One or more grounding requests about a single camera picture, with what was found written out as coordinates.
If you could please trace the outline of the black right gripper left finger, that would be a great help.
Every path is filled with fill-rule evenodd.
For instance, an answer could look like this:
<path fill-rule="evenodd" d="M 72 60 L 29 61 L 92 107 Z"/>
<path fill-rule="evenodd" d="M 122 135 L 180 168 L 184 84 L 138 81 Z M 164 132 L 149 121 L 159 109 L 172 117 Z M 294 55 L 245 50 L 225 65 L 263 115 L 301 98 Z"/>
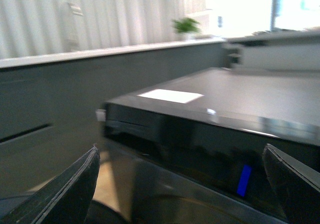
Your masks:
<path fill-rule="evenodd" d="M 85 223 L 100 169 L 93 146 L 60 175 L 4 215 L 1 223 Z"/>

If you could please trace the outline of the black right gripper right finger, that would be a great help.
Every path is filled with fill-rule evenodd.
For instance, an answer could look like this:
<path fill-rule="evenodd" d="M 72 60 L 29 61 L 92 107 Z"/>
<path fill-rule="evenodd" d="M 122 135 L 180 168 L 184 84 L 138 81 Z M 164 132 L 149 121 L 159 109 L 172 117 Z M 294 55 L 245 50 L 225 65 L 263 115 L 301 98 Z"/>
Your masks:
<path fill-rule="evenodd" d="M 267 144 L 262 155 L 267 179 L 289 223 L 319 223 L 319 172 Z"/>

